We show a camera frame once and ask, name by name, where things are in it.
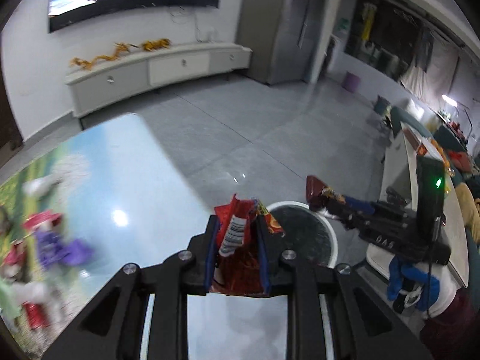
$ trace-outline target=refrigerator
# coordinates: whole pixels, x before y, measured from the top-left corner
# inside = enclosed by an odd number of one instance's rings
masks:
[[[326,0],[243,0],[237,44],[253,50],[245,74],[261,83],[307,81]]]

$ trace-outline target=light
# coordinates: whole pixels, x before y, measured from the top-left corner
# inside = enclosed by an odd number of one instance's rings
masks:
[[[90,273],[88,273],[85,269],[82,269],[80,271],[80,276],[83,277],[84,279],[87,279],[90,277]]]
[[[457,108],[458,104],[454,99],[451,99],[445,94],[442,96],[442,99],[444,99],[448,104],[453,105],[453,107]]]
[[[114,212],[112,212],[112,219],[119,227],[125,227],[126,225],[128,225],[127,214],[122,210],[115,210]]]

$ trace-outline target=cable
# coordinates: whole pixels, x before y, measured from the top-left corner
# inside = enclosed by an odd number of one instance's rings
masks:
[[[178,8],[178,11],[173,11],[172,8]],[[169,7],[170,19],[179,25],[185,25],[190,21],[190,17],[193,16],[193,22],[195,25],[195,40],[199,43],[204,42],[200,38],[200,29],[198,28],[198,17],[195,7],[192,7],[190,11],[186,10],[184,7]]]
[[[433,268],[433,261],[431,259],[432,255],[432,249],[433,247],[430,246],[430,251],[429,251],[429,257],[428,257],[428,274],[427,274],[427,321],[433,321],[434,323],[440,325],[440,326],[445,326],[445,327],[452,327],[455,326],[455,323],[448,324],[439,321],[438,319],[433,319],[432,316],[430,315],[430,282],[431,282],[431,270]]]
[[[177,12],[173,12],[172,8],[178,8]],[[193,12],[188,12],[184,7],[169,7],[169,13],[170,13],[170,19],[175,23],[179,25],[184,25],[189,22],[190,16],[193,14]]]
[[[197,10],[193,8],[193,19],[195,22],[195,39],[197,42],[202,42],[200,38],[200,29],[198,28],[198,17],[197,17]]]

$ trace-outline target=snack bag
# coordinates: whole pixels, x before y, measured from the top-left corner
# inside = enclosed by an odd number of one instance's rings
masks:
[[[263,205],[260,200],[257,201],[257,215],[263,215],[265,217],[265,221],[267,222],[268,226],[268,231],[271,234],[281,234],[282,237],[285,236],[285,231],[280,226],[280,223],[277,222],[275,218],[273,218],[273,215],[270,214],[270,212],[267,210],[265,205]]]
[[[249,244],[250,223],[256,216],[255,205],[255,200],[239,200],[235,194],[230,204],[215,207],[215,214],[221,223],[217,233],[220,256],[231,256],[238,247]]]

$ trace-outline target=tv cabinet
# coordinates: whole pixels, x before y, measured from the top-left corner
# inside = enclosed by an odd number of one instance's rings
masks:
[[[132,52],[92,70],[70,73],[73,115],[82,117],[155,88],[248,68],[251,49],[233,43],[195,43],[153,52]]]

